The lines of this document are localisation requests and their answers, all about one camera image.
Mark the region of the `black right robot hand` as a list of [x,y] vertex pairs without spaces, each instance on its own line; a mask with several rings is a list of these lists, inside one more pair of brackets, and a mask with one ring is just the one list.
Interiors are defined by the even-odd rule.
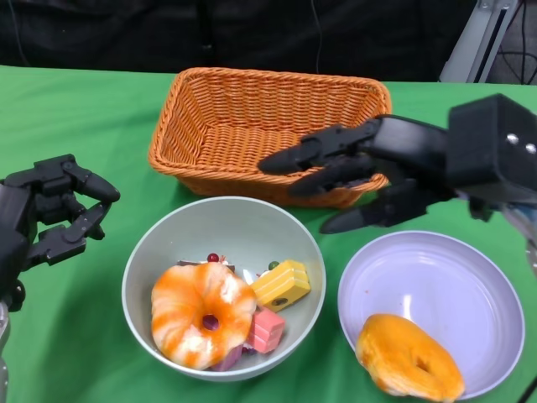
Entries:
[[301,173],[289,187],[313,197],[375,174],[388,186],[369,203],[328,219],[325,234],[392,227],[460,197],[470,215],[501,212],[529,241],[536,239],[536,116],[496,94],[453,107],[441,128],[384,114],[355,128],[331,126],[262,159],[268,175]]

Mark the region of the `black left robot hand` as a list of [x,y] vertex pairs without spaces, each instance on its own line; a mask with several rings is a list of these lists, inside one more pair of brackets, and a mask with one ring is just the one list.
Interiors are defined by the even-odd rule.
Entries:
[[1,303],[19,311],[22,272],[83,253],[88,238],[103,239],[101,222],[119,199],[112,184],[72,154],[1,179]]

